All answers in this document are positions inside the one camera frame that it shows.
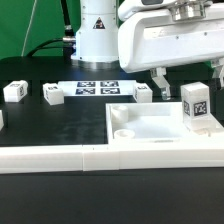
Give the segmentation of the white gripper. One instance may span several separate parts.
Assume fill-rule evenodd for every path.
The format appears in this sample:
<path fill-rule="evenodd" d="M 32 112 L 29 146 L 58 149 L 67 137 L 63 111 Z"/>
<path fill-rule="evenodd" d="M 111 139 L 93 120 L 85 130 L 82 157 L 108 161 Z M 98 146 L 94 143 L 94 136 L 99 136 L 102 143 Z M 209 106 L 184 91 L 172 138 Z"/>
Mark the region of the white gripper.
<path fill-rule="evenodd" d="M 138 12 L 118 31 L 121 68 L 127 73 L 150 70 L 163 100 L 170 100 L 166 69 L 211 61 L 213 78 L 224 88 L 224 8 L 207 8 L 206 17 L 174 22 L 170 11 Z"/>

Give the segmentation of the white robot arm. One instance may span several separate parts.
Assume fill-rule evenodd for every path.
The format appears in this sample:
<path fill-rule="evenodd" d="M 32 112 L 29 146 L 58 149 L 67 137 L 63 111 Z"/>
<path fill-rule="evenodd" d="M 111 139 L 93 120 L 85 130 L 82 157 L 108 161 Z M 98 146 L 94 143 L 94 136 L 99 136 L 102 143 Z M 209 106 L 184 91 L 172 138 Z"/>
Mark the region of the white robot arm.
<path fill-rule="evenodd" d="M 224 77 L 224 3 L 213 0 L 81 0 L 75 39 L 78 65 L 148 70 L 165 99 L 168 67 L 209 61 Z"/>

